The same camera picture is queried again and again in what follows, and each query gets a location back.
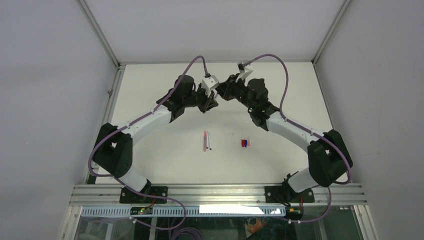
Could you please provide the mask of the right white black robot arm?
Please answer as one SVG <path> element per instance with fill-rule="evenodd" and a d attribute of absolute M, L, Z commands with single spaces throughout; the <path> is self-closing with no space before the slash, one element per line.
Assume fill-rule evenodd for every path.
<path fill-rule="evenodd" d="M 286 138 L 307 153 L 308 167 L 282 182 L 282 196 L 287 202 L 296 202 L 306 189 L 329 187 L 343 174 L 349 174 L 353 161 L 341 134 L 334 129 L 316 131 L 284 116 L 269 101 L 263 78 L 245 81 L 231 75 L 218 84 L 216 91 L 222 99 L 244 105 L 256 126 Z"/>

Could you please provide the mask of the pink pen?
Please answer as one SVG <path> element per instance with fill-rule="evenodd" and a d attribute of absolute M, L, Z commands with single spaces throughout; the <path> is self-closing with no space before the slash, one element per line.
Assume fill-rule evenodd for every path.
<path fill-rule="evenodd" d="M 203 134 L 203 151 L 206 152 L 208 150 L 208 133 L 204 131 Z"/>

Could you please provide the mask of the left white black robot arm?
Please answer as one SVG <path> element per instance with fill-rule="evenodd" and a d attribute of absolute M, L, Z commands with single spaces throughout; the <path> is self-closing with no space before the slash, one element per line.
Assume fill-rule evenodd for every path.
<path fill-rule="evenodd" d="M 106 176 L 131 188 L 134 200 L 147 202 L 151 196 L 151 182 L 133 166 L 134 145 L 156 129 L 176 120 L 187 108 L 198 108 L 206 113 L 217 107 L 214 90 L 218 85 L 214 75 L 206 75 L 199 85 L 189 75 L 179 76 L 173 88 L 157 100 L 157 105 L 149 112 L 119 125 L 109 122 L 102 125 L 88 165 L 97 164 L 107 172 Z"/>

